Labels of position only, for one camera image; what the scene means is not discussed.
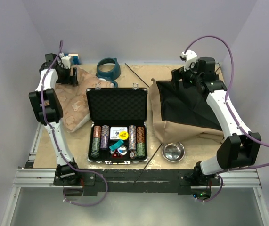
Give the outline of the beige patterned pet cushion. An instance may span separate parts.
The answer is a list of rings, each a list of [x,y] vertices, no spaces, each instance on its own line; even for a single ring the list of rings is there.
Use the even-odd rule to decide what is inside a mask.
[[[63,109],[63,126],[69,133],[73,133],[90,120],[90,111],[86,90],[94,88],[97,83],[102,88],[112,88],[109,81],[103,81],[86,70],[74,65],[77,69],[78,85],[56,84],[55,92]]]

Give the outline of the black poker chip case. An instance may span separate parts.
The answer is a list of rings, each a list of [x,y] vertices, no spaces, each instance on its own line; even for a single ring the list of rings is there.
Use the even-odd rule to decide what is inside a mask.
[[[88,88],[91,118],[88,161],[105,164],[146,162],[147,95],[146,88]],[[110,150],[118,140],[110,140],[111,127],[127,127],[128,139]]]

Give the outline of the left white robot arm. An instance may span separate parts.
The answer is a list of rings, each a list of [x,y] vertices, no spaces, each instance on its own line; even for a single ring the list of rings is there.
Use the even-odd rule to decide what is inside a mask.
[[[56,153],[57,167],[54,184],[73,186],[80,182],[81,173],[68,147],[63,132],[63,109],[55,93],[55,84],[78,85],[77,69],[70,69],[62,60],[65,55],[49,53],[39,69],[41,78],[35,91],[29,93],[29,100],[36,120],[45,127]]]

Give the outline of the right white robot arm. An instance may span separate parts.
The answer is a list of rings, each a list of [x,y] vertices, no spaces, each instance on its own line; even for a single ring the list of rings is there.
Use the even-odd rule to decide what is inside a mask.
[[[183,85],[195,86],[214,112],[224,135],[224,142],[216,156],[197,162],[190,176],[184,179],[191,185],[205,185],[217,173],[253,166],[260,149],[259,133],[253,133],[241,121],[227,94],[227,87],[215,72],[212,57],[183,57],[185,65],[171,72],[171,81],[179,89]]]

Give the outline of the steel pet bowl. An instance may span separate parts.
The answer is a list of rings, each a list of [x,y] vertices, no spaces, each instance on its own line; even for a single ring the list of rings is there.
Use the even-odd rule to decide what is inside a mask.
[[[169,162],[179,162],[185,156],[185,148],[180,142],[164,144],[162,155]]]

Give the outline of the blue and white box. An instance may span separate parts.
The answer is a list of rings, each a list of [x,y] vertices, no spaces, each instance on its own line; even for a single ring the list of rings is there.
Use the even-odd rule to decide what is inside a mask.
[[[80,61],[80,55],[79,55],[79,54],[70,53],[70,54],[68,54],[68,55],[72,57],[72,59],[73,59],[73,64],[74,64],[74,65],[80,65],[80,64],[81,64],[81,61]]]

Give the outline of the white playing card box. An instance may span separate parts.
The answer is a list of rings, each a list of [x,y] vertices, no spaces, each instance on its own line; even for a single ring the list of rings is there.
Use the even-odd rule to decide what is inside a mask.
[[[111,127],[110,128],[110,140],[118,140],[120,139],[119,135],[121,132],[127,132],[128,131],[128,128],[127,127],[121,127],[121,126],[118,126],[118,127]]]

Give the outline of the yellow round dealer button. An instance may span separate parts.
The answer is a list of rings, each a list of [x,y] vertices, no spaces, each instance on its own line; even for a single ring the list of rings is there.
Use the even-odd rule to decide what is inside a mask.
[[[129,137],[129,135],[128,135],[128,132],[127,131],[121,131],[119,133],[119,139],[121,139],[121,140],[127,140],[128,137]]]

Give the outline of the teal cloth strip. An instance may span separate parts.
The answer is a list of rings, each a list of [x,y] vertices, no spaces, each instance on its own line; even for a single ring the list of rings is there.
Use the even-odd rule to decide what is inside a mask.
[[[119,148],[120,146],[122,146],[123,143],[124,143],[124,141],[120,139],[116,143],[114,143],[113,145],[109,146],[109,149],[115,150],[115,149]]]

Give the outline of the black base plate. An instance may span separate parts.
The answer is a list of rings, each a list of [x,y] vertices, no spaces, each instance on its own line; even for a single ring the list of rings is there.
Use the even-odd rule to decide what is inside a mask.
[[[106,191],[101,174],[108,183],[108,192],[112,193],[177,193],[190,195],[193,186],[209,188],[219,186],[215,177],[191,180],[192,169],[95,169],[93,173],[78,173],[76,179],[60,179],[54,176],[53,184],[65,188],[83,188],[85,196],[96,196]]]

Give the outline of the aluminium frame rail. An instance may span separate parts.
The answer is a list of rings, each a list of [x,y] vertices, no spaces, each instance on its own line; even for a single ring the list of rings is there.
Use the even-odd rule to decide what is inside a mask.
[[[28,161],[24,168],[20,167],[17,169],[14,182],[13,182],[13,191],[11,193],[11,198],[7,206],[5,217],[3,220],[3,225],[7,226],[11,223],[13,213],[16,207],[17,199],[22,187],[61,187],[53,184],[55,169],[34,169],[32,168],[33,162]],[[98,169],[84,169],[82,173],[93,173],[94,170],[100,169],[134,169],[133,165],[100,165]],[[99,173],[96,173],[97,176],[101,177],[104,182],[107,182],[106,179]],[[269,226],[269,211],[265,203],[261,183],[257,170],[255,169],[244,169],[239,171],[226,171],[220,174],[222,182],[219,186],[209,186],[210,188],[252,188],[257,205],[260,211],[261,219],[263,224]],[[206,189],[207,187],[193,186],[192,189]]]

